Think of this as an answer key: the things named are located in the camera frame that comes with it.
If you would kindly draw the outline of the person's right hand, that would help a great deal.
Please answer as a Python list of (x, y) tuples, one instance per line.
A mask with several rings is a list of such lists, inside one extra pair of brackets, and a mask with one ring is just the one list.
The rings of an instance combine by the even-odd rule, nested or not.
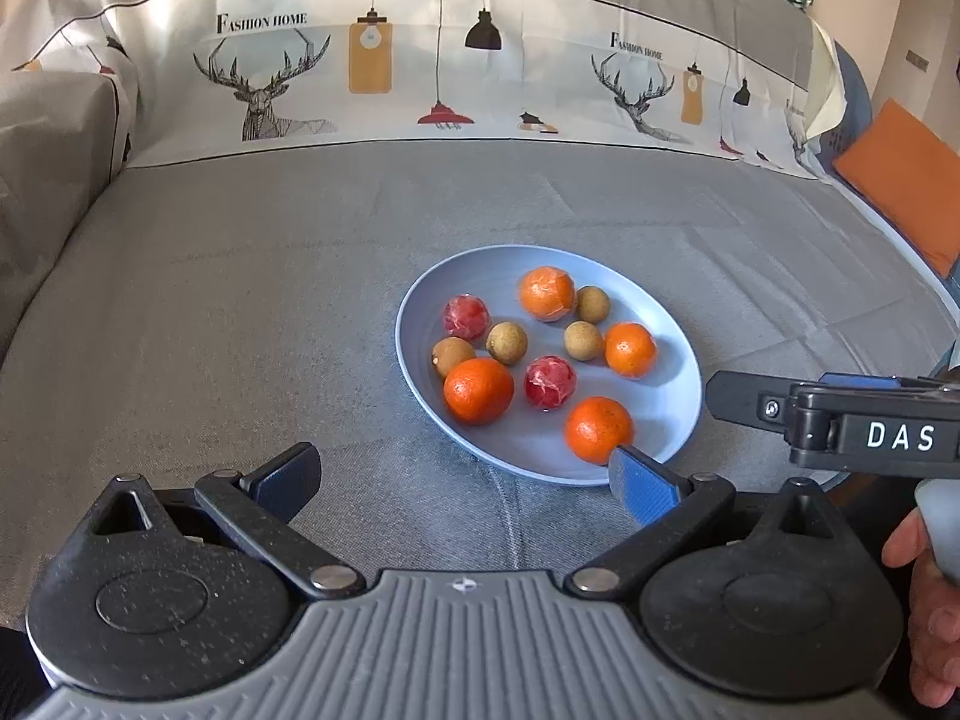
[(882, 548), (889, 569), (913, 566), (910, 585), (910, 684), (919, 704), (940, 709), (958, 692), (958, 587), (940, 572), (928, 528), (913, 509)]

